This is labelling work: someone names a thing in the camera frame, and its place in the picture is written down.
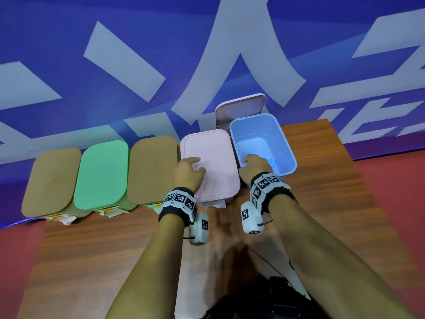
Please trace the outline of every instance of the person's left hand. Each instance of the person's left hand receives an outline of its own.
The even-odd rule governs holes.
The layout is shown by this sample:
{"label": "person's left hand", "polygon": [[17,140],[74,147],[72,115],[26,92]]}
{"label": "person's left hand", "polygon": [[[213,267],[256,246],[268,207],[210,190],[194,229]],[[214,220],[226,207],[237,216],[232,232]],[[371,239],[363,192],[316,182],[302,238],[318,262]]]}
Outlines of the person's left hand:
{"label": "person's left hand", "polygon": [[177,167],[174,168],[174,188],[185,187],[195,194],[201,186],[205,176],[205,168],[200,167],[194,171],[193,163],[199,162],[200,158],[185,158],[179,161]]}

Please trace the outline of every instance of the open lid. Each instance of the open lid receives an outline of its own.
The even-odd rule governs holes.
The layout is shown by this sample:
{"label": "open lid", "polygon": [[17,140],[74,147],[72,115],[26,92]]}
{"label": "open lid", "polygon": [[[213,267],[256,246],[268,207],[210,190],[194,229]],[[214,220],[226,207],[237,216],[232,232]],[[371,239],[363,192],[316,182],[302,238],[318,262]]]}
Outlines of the open lid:
{"label": "open lid", "polygon": [[130,152],[127,197],[134,204],[162,202],[173,189],[177,142],[168,135],[142,139]]}
{"label": "open lid", "polygon": [[54,214],[72,201],[81,151],[67,148],[48,151],[34,162],[22,202],[22,214],[33,218]]}
{"label": "open lid", "polygon": [[89,147],[81,158],[74,204],[94,210],[116,204],[127,190],[128,145],[116,140]]}
{"label": "open lid", "polygon": [[193,169],[207,170],[201,187],[195,194],[198,202],[231,198],[237,194],[241,182],[230,136],[223,130],[211,130],[186,135],[180,143],[183,158],[191,156],[201,160]]}
{"label": "open lid", "polygon": [[265,103],[266,96],[261,93],[225,101],[215,108],[215,126],[229,132],[233,120],[260,114]]}

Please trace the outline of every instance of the brown lidded box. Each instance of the brown lidded box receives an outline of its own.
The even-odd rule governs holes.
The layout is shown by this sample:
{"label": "brown lidded box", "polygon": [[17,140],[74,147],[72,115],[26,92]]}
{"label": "brown lidded box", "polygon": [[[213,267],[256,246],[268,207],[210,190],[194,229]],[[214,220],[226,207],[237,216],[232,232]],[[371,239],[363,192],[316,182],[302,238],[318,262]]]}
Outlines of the brown lidded box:
{"label": "brown lidded box", "polygon": [[127,196],[141,205],[161,203],[173,189],[177,142],[170,136],[138,141],[130,152]]}
{"label": "brown lidded box", "polygon": [[91,211],[75,207],[73,195],[81,161],[81,151],[66,148],[48,151],[34,162],[22,202],[25,217],[69,214],[87,216]]}

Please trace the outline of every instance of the hand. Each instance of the hand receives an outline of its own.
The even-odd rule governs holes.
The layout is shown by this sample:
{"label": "hand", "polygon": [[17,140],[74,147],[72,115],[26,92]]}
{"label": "hand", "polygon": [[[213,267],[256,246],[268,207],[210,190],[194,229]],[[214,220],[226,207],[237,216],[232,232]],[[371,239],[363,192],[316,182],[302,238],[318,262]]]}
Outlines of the hand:
{"label": "hand", "polygon": [[267,171],[273,173],[273,169],[269,165],[269,162],[255,154],[247,154],[245,158],[242,159],[242,163],[247,163],[247,166],[239,169],[239,175],[242,180],[249,185],[251,184],[252,178],[260,172]]}
{"label": "hand", "polygon": [[199,162],[200,158],[185,158],[179,161],[177,167],[174,168],[174,188],[185,187],[195,194],[201,186],[205,176],[205,168],[200,167],[194,171],[193,163]]}

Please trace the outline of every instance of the finger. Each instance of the finger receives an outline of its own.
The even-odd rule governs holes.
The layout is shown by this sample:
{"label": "finger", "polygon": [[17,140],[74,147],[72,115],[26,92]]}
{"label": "finger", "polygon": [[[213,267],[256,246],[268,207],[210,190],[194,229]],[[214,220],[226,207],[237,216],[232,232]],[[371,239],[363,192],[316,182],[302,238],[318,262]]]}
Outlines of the finger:
{"label": "finger", "polygon": [[187,162],[189,162],[191,165],[192,164],[194,164],[194,163],[197,163],[197,162],[199,162],[201,159],[200,158],[195,158],[195,157],[189,157],[189,158],[184,158],[184,159],[182,159],[182,160],[180,160],[180,162],[185,162],[185,161],[187,161]]}
{"label": "finger", "polygon": [[202,176],[205,176],[205,172],[207,172],[207,170],[204,167],[200,167],[196,172],[200,172]]}
{"label": "finger", "polygon": [[247,163],[249,161],[249,159],[251,159],[253,156],[255,156],[255,154],[247,154],[243,159],[242,159],[242,163]]}

